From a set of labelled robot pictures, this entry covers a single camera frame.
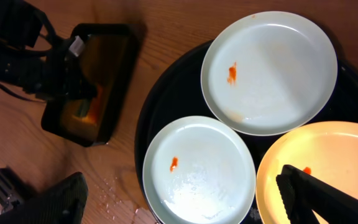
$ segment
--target wooden table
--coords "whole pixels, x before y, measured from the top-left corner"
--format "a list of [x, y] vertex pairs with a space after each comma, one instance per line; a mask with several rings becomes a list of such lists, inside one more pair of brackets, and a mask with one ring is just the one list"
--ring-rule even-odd
[[134, 137], [143, 102], [177, 58], [215, 38], [234, 21], [260, 11], [305, 16], [331, 38], [339, 58], [358, 68], [355, 0], [28, 0], [43, 10], [58, 35], [82, 22], [144, 22], [148, 33], [117, 128], [108, 145], [83, 148], [40, 127], [44, 106], [0, 90], [0, 167], [43, 191], [80, 171], [89, 187], [83, 223], [155, 223], [137, 182]]

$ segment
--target food residue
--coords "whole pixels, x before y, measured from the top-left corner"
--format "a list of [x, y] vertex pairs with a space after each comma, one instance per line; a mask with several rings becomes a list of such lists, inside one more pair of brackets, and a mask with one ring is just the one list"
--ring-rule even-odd
[[229, 68], [229, 77], [227, 78], [227, 82], [232, 84], [236, 84], [237, 77], [237, 62], [234, 62], [234, 65]]
[[178, 158], [174, 157], [172, 159], [172, 164], [171, 164], [171, 168], [170, 171], [173, 172], [173, 170], [178, 166]]
[[310, 167], [306, 167], [306, 168], [304, 168], [303, 169], [303, 172], [305, 172], [305, 173], [307, 173], [307, 174], [311, 174], [311, 169], [310, 169]]

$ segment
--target plate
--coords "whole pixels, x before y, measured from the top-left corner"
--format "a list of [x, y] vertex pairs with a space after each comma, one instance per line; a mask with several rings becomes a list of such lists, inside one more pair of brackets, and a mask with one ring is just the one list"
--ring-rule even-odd
[[254, 199], [255, 181], [242, 139], [202, 116], [166, 125], [144, 159], [145, 196], [163, 223], [240, 223]]
[[313, 177], [358, 199], [358, 124], [308, 124], [270, 147], [257, 174], [256, 201], [264, 223], [290, 223], [275, 181], [285, 164], [301, 170], [309, 167]]
[[203, 96], [231, 128], [271, 136], [297, 128], [327, 103], [336, 54], [314, 23], [289, 12], [261, 12], [231, 24], [208, 49]]

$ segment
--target wooden surface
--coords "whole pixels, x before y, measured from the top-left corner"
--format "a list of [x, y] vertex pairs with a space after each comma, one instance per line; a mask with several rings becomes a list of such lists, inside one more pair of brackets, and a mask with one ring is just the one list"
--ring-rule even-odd
[[358, 69], [356, 0], [28, 0], [68, 37], [82, 22], [143, 22], [148, 32], [118, 126], [106, 146], [83, 148], [40, 127], [43, 104], [0, 90], [0, 167], [43, 191], [80, 171], [89, 187], [83, 223], [155, 223], [136, 178], [134, 136], [149, 90], [178, 57], [215, 38], [234, 21], [260, 11], [288, 11], [321, 26], [340, 58]]

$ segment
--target wire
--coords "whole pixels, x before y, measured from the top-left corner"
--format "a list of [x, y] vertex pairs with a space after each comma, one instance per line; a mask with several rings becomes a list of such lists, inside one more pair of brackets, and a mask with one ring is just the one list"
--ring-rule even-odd
[[29, 102], [34, 102], [34, 103], [46, 103], [46, 101], [39, 101], [39, 100], [31, 100], [28, 99], [26, 97], [20, 96], [17, 93], [14, 93], [12, 90], [8, 89], [8, 87], [4, 86], [3, 84], [0, 84], [0, 89], [2, 91], [4, 91], [5, 93], [7, 93], [8, 95], [11, 95], [13, 97], [16, 97], [20, 100], [24, 100], [24, 101], [29, 101]]

